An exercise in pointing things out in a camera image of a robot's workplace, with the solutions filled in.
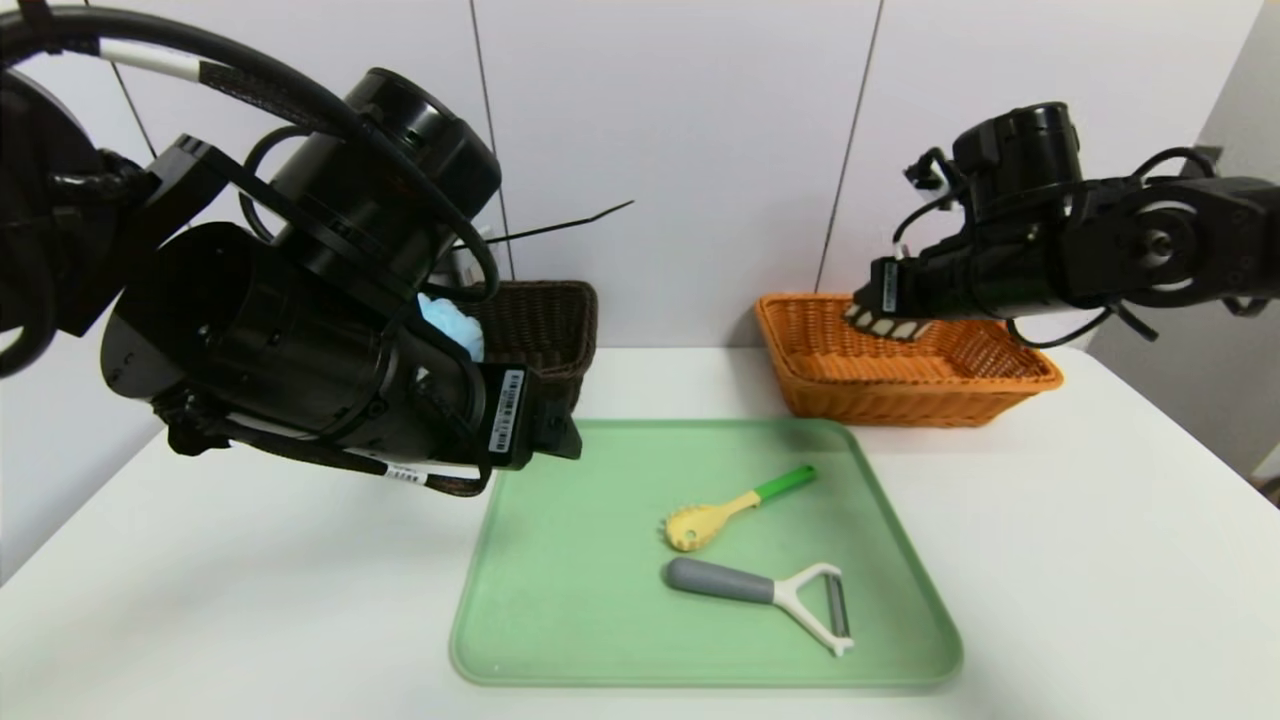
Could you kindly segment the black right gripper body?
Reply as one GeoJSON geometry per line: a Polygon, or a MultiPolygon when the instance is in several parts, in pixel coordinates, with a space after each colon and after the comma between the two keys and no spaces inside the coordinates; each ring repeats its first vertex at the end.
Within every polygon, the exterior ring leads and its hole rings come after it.
{"type": "Polygon", "coordinates": [[[952,272],[948,264],[928,258],[882,258],[872,265],[872,297],[878,310],[896,318],[947,318],[952,272]]]}

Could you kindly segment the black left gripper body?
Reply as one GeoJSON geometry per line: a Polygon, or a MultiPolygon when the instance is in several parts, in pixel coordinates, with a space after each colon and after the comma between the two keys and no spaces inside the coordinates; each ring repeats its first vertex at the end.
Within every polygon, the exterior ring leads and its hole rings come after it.
{"type": "Polygon", "coordinates": [[[529,414],[538,388],[529,366],[475,363],[460,345],[425,325],[398,329],[415,462],[522,468],[532,456],[529,414]]]}

